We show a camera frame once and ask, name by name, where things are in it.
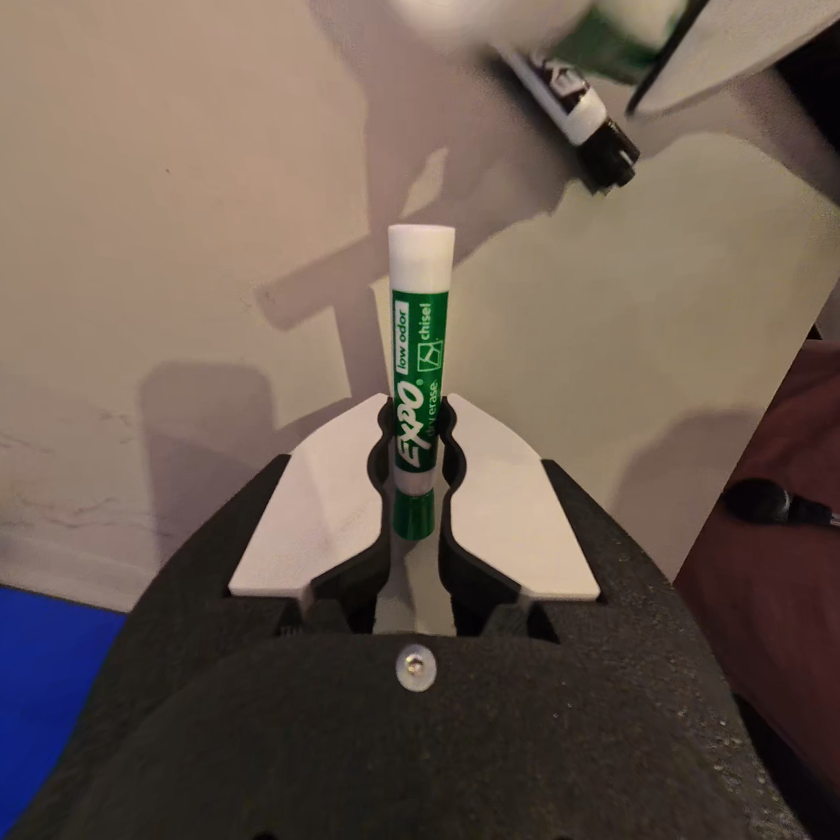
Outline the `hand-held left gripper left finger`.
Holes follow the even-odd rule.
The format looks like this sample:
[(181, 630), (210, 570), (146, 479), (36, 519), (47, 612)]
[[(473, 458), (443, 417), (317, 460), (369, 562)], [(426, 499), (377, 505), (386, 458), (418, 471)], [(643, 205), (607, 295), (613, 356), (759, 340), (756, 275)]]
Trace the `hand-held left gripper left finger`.
[(233, 596), (332, 602), (371, 634), (391, 572), (392, 400), (383, 393), (337, 415), (295, 447), (228, 582)]

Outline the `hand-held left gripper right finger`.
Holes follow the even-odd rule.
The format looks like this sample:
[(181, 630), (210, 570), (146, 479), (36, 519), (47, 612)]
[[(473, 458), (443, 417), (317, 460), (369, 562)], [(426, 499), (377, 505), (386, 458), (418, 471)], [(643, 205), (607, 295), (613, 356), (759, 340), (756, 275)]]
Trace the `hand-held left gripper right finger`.
[(497, 615), (554, 636), (549, 607), (602, 599), (552, 484), (557, 465), (461, 395), (444, 399), (441, 438), (441, 583), (455, 634), (479, 636)]

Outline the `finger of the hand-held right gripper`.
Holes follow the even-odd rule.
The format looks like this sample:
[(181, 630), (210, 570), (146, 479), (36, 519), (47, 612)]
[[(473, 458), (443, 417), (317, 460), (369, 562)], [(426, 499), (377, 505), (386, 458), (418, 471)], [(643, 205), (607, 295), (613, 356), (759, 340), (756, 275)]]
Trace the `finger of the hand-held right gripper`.
[(626, 105), (666, 112), (769, 68), (839, 19), (838, 1), (690, 4)]

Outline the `green dry erase marker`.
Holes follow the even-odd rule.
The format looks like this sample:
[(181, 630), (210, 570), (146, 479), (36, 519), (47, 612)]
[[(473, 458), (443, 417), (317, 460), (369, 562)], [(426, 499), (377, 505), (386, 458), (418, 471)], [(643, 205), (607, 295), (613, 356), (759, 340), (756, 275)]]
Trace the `green dry erase marker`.
[(391, 293), (395, 534), (417, 542), (434, 531), (438, 413), (443, 402), (448, 294), (455, 229), (388, 229)]
[(457, 55), (491, 49), (557, 58), (633, 85), (694, 2), (394, 1), (398, 17), (429, 45)]

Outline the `black dry erase marker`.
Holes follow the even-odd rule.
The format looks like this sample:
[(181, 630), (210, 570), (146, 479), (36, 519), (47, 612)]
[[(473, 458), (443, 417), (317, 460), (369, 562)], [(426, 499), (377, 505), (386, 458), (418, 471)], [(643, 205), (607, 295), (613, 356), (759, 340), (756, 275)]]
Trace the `black dry erase marker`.
[(626, 186), (641, 153), (606, 110), (582, 71), (541, 52), (496, 48), (499, 57), (561, 132), (588, 183), (599, 193)]

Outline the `blue plastic bin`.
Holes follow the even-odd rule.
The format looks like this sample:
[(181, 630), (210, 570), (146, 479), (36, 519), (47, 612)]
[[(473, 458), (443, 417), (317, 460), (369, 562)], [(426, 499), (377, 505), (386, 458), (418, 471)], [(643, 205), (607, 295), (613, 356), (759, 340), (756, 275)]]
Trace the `blue plastic bin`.
[(1, 838), (55, 768), (127, 616), (1, 588)]

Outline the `black rounded object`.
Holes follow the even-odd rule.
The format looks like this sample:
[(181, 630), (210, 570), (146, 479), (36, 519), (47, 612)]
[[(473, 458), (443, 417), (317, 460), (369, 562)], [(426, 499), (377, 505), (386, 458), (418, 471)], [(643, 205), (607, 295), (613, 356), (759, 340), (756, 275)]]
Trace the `black rounded object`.
[(743, 479), (725, 489), (720, 501), (730, 515), (751, 524), (839, 528), (834, 509), (769, 479)]

